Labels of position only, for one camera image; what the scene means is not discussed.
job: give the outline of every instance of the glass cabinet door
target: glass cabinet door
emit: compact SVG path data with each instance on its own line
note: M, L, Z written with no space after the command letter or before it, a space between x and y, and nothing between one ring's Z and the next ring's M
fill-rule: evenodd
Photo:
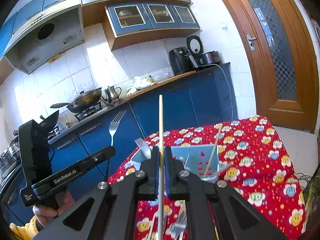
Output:
M169 4L143 3L154 28L177 28L179 23Z
M188 6L171 5L181 27L195 28L198 26L196 19Z
M124 4L108 7L113 26L118 35L145 29L152 25L141 4Z

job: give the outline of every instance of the stainless steel kettle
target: stainless steel kettle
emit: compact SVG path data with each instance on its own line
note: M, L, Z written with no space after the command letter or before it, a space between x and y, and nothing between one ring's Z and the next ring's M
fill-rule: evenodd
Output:
M111 104L114 101L117 101L120 97L120 94L122 92L121 87L115 87L115 86L111 86L111 87L107 87L104 92L106 93L106 98L104 98L109 104Z

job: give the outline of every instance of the floor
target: floor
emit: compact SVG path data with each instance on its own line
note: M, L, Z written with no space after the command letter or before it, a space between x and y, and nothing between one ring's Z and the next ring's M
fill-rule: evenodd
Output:
M318 145L315 134L274 126L296 173L312 176L318 165Z

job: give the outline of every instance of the blue container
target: blue container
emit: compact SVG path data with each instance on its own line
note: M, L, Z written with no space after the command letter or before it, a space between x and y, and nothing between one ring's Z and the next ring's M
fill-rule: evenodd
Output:
M211 164L206 178L203 178L204 171L207 167L211 152L213 150L213 144L207 145L192 145L192 146L171 146L172 157L182 161L185 170L191 171L198 175L202 180L214 183L217 180L217 176L212 176L219 169L219 155L218 148L212 157ZM131 158L130 164L132 164L136 170L140 169L141 162L146 160L141 150L138 150Z

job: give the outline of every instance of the human hand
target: human hand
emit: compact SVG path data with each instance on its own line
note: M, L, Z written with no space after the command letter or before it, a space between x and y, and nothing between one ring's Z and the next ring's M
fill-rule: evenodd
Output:
M65 210L71 207L75 202L75 200L72 198L68 190L65 191L62 200L63 200L63 205L59 207L58 210L54 210L53 208L46 207L41 204L33 206L32 208L33 213L36 215L37 220L43 227L46 227L49 224L47 219L48 217L55 217L57 215L58 216L61 215Z

